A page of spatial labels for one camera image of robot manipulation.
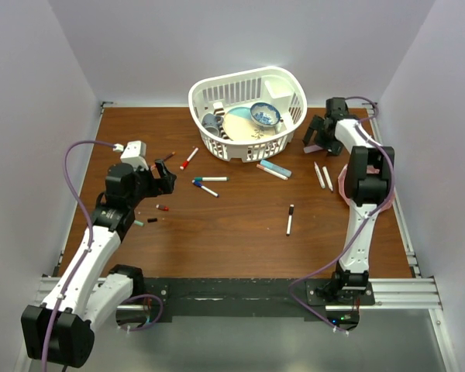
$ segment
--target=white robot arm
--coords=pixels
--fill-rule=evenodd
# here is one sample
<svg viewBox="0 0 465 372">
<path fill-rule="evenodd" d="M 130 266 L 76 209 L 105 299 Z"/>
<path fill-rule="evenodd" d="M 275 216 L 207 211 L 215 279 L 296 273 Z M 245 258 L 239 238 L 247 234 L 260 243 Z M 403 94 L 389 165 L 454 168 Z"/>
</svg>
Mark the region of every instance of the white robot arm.
<svg viewBox="0 0 465 372">
<path fill-rule="evenodd" d="M 42 358 L 43 343 L 50 337 L 48 361 L 81 367 L 90 355 L 97 328 L 124 300 L 145 293 L 141 269 L 117 265 L 104 284 L 91 294 L 110 256 L 133 225 L 135 207 L 144 198 L 172 193 L 176 176 L 167 170 L 162 160 L 156 160 L 160 178 L 154 178 L 145 161 L 146 145 L 141 141 L 130 142 L 126 148 L 115 145 L 114 151 L 123 151 L 121 163 L 108 169 L 105 191 L 98 196 L 91 214 L 91 245 L 88 245 L 90 232 L 86 229 L 79 249 L 57 286 L 40 306 L 29 305 L 22 313 L 22 332 L 32 359 Z M 62 292 L 69 277 L 71 281 Z M 47 324 L 53 315 L 55 323 L 51 334 L 47 335 Z"/>
<path fill-rule="evenodd" d="M 336 264 L 331 284 L 324 290 L 329 298 L 335 298 L 339 291 L 363 293 L 368 285 L 368 257 L 379 213 L 377 207 L 391 192 L 394 150 L 379 145 L 363 131 L 358 118 L 349 113 L 345 98 L 326 101 L 325 118 L 313 118 L 303 139 L 305 145 L 308 145 L 314 131 L 317 131 L 315 144 L 321 148 L 339 155 L 344 147 L 350 153 L 344 184 L 345 195 L 350 199 L 350 220 L 345 242 L 347 249 Z M 391 166 L 381 151 L 387 154 Z M 377 174 L 368 174 L 369 166 L 374 167 Z"/>
</svg>

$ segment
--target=cable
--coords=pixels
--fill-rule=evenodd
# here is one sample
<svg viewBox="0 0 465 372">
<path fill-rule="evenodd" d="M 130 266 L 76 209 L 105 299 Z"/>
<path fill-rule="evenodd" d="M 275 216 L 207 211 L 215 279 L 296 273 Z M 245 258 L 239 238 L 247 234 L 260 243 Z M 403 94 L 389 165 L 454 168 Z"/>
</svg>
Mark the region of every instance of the cable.
<svg viewBox="0 0 465 372">
<path fill-rule="evenodd" d="M 377 103 L 376 102 L 373 102 L 371 101 L 369 98 L 365 98 L 365 97 L 362 97 L 361 95 L 354 95 L 354 96 L 351 96 L 351 97 L 348 97 L 348 98 L 344 98 L 346 101 L 348 101 L 349 99 L 361 99 L 367 103 L 370 103 L 370 105 L 372 105 L 372 109 L 374 110 L 374 114 L 371 115 L 371 116 L 368 116 L 366 118 L 363 118 L 363 119 L 360 119 L 358 122 L 362 123 L 362 122 L 365 122 L 367 120 L 372 120 L 372 119 L 375 119 L 377 118 L 377 116 L 379 115 L 379 108 L 377 107 Z"/>
<path fill-rule="evenodd" d="M 153 300 L 157 300 L 157 302 L 159 303 L 159 309 L 158 309 L 158 315 L 157 317 L 155 317 L 155 319 L 151 322 L 148 322 L 146 323 L 145 325 L 142 325 L 141 327 L 138 327 L 138 328 L 131 328 L 131 327 L 127 327 L 126 328 L 126 331 L 129 331 L 129 332 L 135 332 L 135 331 L 143 331 L 145 329 L 148 329 L 150 327 L 153 327 L 155 325 L 155 323 L 157 323 L 160 319 L 160 317 L 162 316 L 162 313 L 164 312 L 164 302 L 160 299 L 160 297 L 157 297 L 153 294 L 140 294 L 139 296 L 134 296 L 134 297 L 131 297 L 131 298 L 128 298 L 127 300 L 125 300 L 123 302 L 123 304 L 128 304 L 130 302 L 133 302 L 135 300 L 139 300 L 141 298 L 152 298 Z"/>
<path fill-rule="evenodd" d="M 67 158 L 69 156 L 69 153 L 72 149 L 74 149 L 76 146 L 79 145 L 84 145 L 86 143 L 90 144 L 95 144 L 95 145 L 103 145 L 103 146 L 108 146 L 108 147 L 115 147 L 112 143 L 108 142 L 102 142 L 102 141 L 96 141 L 96 140 L 84 140 L 84 141 L 77 141 L 73 143 L 72 145 L 69 146 L 69 148 L 66 150 L 65 155 L 64 155 L 64 163 L 62 164 L 62 170 L 64 172 L 64 179 L 67 183 L 67 186 L 69 187 L 69 190 L 71 190 L 71 194 L 74 196 L 74 199 L 76 199 L 77 205 L 83 212 L 84 217 L 86 218 L 86 222 L 88 224 L 88 249 L 91 247 L 91 244 L 93 243 L 93 222 L 91 222 L 90 215 L 88 213 L 88 210 L 86 209 L 86 206 L 84 205 L 83 201 L 79 197 L 78 193 L 76 192 L 76 189 L 74 188 L 71 179 L 69 178 L 69 173 L 67 172 Z M 88 249 L 84 250 L 81 256 L 79 257 L 79 260 L 77 263 L 74 265 L 72 268 L 71 272 L 67 276 L 64 285 L 60 289 L 60 298 L 57 299 L 55 302 L 55 305 L 53 306 L 52 314 L 50 315 L 50 319 L 48 321 L 48 326 L 46 327 L 46 332 L 45 332 L 45 339 L 43 341 L 43 350 L 41 352 L 41 370 L 42 372 L 47 372 L 47 361 L 48 361 L 48 346 L 50 344 L 50 337 L 52 336 L 52 330 L 53 330 L 53 324 L 55 322 L 55 318 L 57 317 L 57 313 L 59 311 L 60 303 L 62 302 L 62 297 L 64 296 L 65 292 L 67 291 L 67 288 L 69 287 L 69 283 L 72 281 L 72 278 L 76 274 L 76 271 L 78 271 L 80 265 L 83 263 L 83 260 L 85 257 L 88 255 Z"/>
<path fill-rule="evenodd" d="M 350 241 L 348 242 L 348 244 L 346 244 L 346 246 L 344 247 L 343 251 L 334 259 L 332 260 L 331 262 L 329 262 L 328 264 L 326 264 L 325 266 L 319 268 L 318 270 L 315 270 L 313 271 L 312 273 L 308 274 L 308 275 L 305 275 L 304 277 L 300 277 L 299 279 L 293 281 L 291 284 L 289 284 L 288 286 L 288 291 L 289 291 L 289 294 L 290 296 L 298 303 L 300 304 L 301 306 L 303 306 L 304 308 L 306 308 L 309 312 L 311 312 L 313 315 L 315 315 L 317 318 L 319 318 L 320 320 L 322 320 L 324 323 L 326 323 L 327 325 L 331 326 L 334 328 L 334 330 L 338 330 L 340 332 L 347 332 L 347 330 L 345 329 L 342 329 L 340 327 L 338 327 L 337 325 L 334 325 L 332 324 L 325 316 L 319 314 L 316 310 L 314 310 L 313 308 L 311 308 L 309 305 L 305 304 L 299 297 L 297 297 L 294 293 L 293 293 L 293 289 L 295 287 L 296 284 L 299 284 L 301 283 L 302 281 L 306 281 L 307 279 L 309 279 L 310 277 L 313 277 L 319 273 L 321 273 L 322 271 L 324 271 L 325 269 L 331 267 L 333 264 L 335 264 L 349 249 L 350 247 L 353 245 L 353 243 L 355 242 L 355 240 L 357 239 L 357 237 L 359 236 L 359 234 L 362 232 L 363 228 L 365 227 L 365 225 L 367 224 L 368 220 L 370 217 L 372 217 L 374 214 L 376 214 L 377 212 L 379 212 L 379 210 L 381 210 L 382 207 L 384 207 L 390 200 L 391 198 L 393 197 L 393 193 L 394 193 L 394 169 L 393 169 L 393 163 L 391 161 L 391 158 L 389 157 L 389 155 L 386 153 L 386 151 L 384 151 L 384 149 L 382 148 L 382 146 L 375 142 L 373 139 L 371 139 L 369 136 L 366 135 L 365 131 L 363 130 L 361 124 L 362 122 L 366 121 L 366 120 L 371 120 L 371 119 L 375 119 L 377 117 L 377 115 L 379 114 L 379 108 L 377 107 L 377 104 L 375 102 L 372 102 L 370 99 L 368 98 L 365 98 L 365 97 L 360 97 L 360 96 L 353 96 L 353 97 L 348 97 L 348 98 L 345 98 L 346 100 L 348 99 L 363 99 L 364 101 L 366 102 L 369 102 L 371 105 L 372 105 L 372 108 L 374 109 L 374 114 L 369 116 L 368 118 L 364 118 L 364 119 L 360 119 L 358 120 L 358 124 L 356 126 L 356 132 L 364 139 L 366 140 L 367 142 L 369 142 L 371 145 L 375 146 L 376 149 L 379 150 L 379 152 L 382 154 L 382 156 L 384 157 L 384 159 L 386 160 L 387 162 L 387 165 L 389 166 L 389 169 L 390 169 L 390 191 L 389 191 L 389 194 L 387 195 L 387 197 L 384 199 L 384 201 L 382 203 L 380 203 L 374 210 L 372 210 L 368 216 L 362 221 L 362 224 L 358 227 L 358 229 L 356 230 L 355 234 L 352 236 L 352 238 L 350 239 Z"/>
</svg>

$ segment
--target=marker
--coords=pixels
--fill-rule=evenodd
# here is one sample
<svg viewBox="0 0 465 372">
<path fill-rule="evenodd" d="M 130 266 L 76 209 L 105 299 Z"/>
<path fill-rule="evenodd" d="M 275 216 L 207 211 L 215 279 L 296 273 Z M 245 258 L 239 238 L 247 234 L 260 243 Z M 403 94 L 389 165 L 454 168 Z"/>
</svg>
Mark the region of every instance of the marker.
<svg viewBox="0 0 465 372">
<path fill-rule="evenodd" d="M 189 164 L 189 162 L 191 161 L 191 159 L 193 159 L 193 156 L 198 152 L 198 148 L 195 147 L 195 149 L 193 150 L 193 152 L 191 153 L 191 155 L 187 158 L 187 160 L 183 163 L 183 165 L 181 165 L 179 168 L 183 171 Z"/>
<path fill-rule="evenodd" d="M 167 155 L 164 159 L 162 159 L 164 162 L 168 161 L 170 158 L 172 158 L 176 154 L 175 151 L 171 152 L 169 155 Z M 150 170 L 154 170 L 157 166 L 154 164 L 150 167 Z"/>
<path fill-rule="evenodd" d="M 285 169 L 283 167 L 279 167 L 276 164 L 272 164 L 270 161 L 262 160 L 260 162 L 260 165 L 263 165 L 264 167 L 269 168 L 269 169 L 273 170 L 274 172 L 278 172 L 279 174 L 282 174 L 283 176 L 291 177 L 291 171 L 290 170 Z"/>
<path fill-rule="evenodd" d="M 324 179 L 322 178 L 322 174 L 320 173 L 320 168 L 317 165 L 317 162 L 314 161 L 313 164 L 315 166 L 315 172 L 317 173 L 317 178 L 319 179 L 319 182 L 320 182 L 320 187 L 326 188 L 326 183 L 324 182 Z"/>
<path fill-rule="evenodd" d="M 282 174 L 279 174 L 278 172 L 274 172 L 273 170 L 266 168 L 263 165 L 257 164 L 257 168 L 261 169 L 262 171 L 266 171 L 267 173 L 270 173 L 273 176 L 279 177 L 281 180 L 286 181 L 288 179 L 286 176 L 283 176 Z"/>
<path fill-rule="evenodd" d="M 198 181 L 193 180 L 193 181 L 191 181 L 191 182 L 193 183 L 194 186 L 196 186 L 196 187 L 198 187 L 198 188 L 200 188 L 200 189 L 202 189 L 202 190 L 207 191 L 210 195 L 214 195 L 216 198 L 219 197 L 219 194 L 217 194 L 216 192 L 210 190 L 209 188 L 206 188 L 205 186 L 203 186 L 203 185 L 202 185 L 201 183 L 199 183 Z"/>
<path fill-rule="evenodd" d="M 293 212 L 295 210 L 295 205 L 291 204 L 289 206 L 289 216 L 288 216 L 288 229 L 286 230 L 286 236 L 291 235 L 291 221 L 293 220 Z"/>
<path fill-rule="evenodd" d="M 229 177 L 195 177 L 195 181 L 229 181 Z"/>
<path fill-rule="evenodd" d="M 329 177 L 329 172 L 327 171 L 326 166 L 322 167 L 322 171 L 324 172 L 325 179 L 327 180 L 327 186 L 329 186 L 329 190 L 334 192 L 334 188 L 332 188 L 331 177 Z"/>
</svg>

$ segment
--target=white laundry basket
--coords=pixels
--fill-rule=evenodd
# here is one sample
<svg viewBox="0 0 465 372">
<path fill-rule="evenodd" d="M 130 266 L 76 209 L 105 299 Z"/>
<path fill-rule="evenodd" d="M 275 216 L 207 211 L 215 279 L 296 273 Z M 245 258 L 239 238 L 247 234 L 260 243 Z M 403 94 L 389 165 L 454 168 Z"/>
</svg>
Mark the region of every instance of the white laundry basket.
<svg viewBox="0 0 465 372">
<path fill-rule="evenodd" d="M 279 67 L 263 67 L 199 81 L 189 91 L 188 101 L 203 143 L 212 154 L 227 161 L 234 158 L 243 162 L 258 161 L 280 153 L 291 142 L 307 113 L 301 85 L 289 71 Z M 221 136 L 214 136 L 203 127 L 202 118 L 213 113 L 216 102 L 221 102 L 226 112 L 235 107 L 267 102 L 279 111 L 282 122 L 277 134 L 266 139 L 232 141 L 223 131 Z"/>
</svg>

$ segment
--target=white plate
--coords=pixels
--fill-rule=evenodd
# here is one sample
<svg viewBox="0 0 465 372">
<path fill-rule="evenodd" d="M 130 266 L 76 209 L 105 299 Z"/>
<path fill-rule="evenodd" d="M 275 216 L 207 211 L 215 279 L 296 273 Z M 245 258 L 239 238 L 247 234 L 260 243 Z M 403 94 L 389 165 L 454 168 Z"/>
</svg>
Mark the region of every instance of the white plate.
<svg viewBox="0 0 465 372">
<path fill-rule="evenodd" d="M 236 107 L 224 116 L 224 132 L 233 141 L 256 141 L 275 136 L 275 128 L 259 127 L 251 119 L 249 107 Z"/>
</svg>

